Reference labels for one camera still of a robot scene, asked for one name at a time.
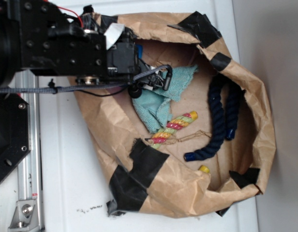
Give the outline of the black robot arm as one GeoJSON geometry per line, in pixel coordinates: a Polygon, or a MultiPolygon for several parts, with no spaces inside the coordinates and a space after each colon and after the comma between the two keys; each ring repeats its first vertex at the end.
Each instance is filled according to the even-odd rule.
{"type": "Polygon", "coordinates": [[[121,87],[133,98],[142,90],[168,90],[172,67],[153,68],[141,56],[136,34],[114,17],[96,19],[91,6],[81,15],[47,0],[0,0],[0,93],[63,93],[121,87]],[[76,84],[11,89],[17,72],[74,76],[76,84]]]}

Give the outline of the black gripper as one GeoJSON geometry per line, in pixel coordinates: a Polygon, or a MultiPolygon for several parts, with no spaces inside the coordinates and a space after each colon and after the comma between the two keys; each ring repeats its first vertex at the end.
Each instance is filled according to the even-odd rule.
{"type": "Polygon", "coordinates": [[[126,86],[133,98],[144,88],[168,90],[171,66],[152,68],[139,59],[135,34],[123,24],[99,25],[92,13],[70,18],[45,0],[20,0],[18,11],[22,69],[75,76],[79,89],[126,86]]]}

